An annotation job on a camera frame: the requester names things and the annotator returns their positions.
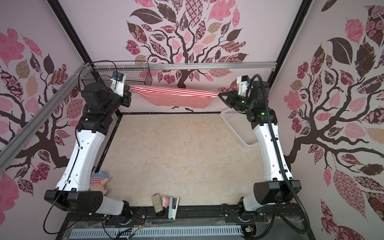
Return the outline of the red white striped tank top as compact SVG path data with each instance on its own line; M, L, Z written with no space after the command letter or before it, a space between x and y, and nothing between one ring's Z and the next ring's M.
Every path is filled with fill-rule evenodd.
M204 109L219 97L217 92L131 85L130 91L155 106Z

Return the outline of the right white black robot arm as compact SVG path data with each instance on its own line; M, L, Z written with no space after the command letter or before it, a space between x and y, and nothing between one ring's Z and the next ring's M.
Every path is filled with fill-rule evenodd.
M236 90L220 93L219 98L231 109L245 114L261 147L265 180L255 183L253 193L242 199L245 211L296 200L302 189L295 180L283 155L278 135L278 120L268 106L269 86L266 82L236 81Z

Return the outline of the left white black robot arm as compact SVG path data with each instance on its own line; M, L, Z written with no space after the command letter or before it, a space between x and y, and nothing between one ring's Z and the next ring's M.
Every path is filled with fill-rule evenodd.
M119 216L125 203L106 197L102 191L92 191L90 179L113 114L121 105L130 105L131 93L122 81L112 81L110 87L99 82L89 84L81 95L86 104L76 126L73 153L56 188L47 190L44 199L62 211Z

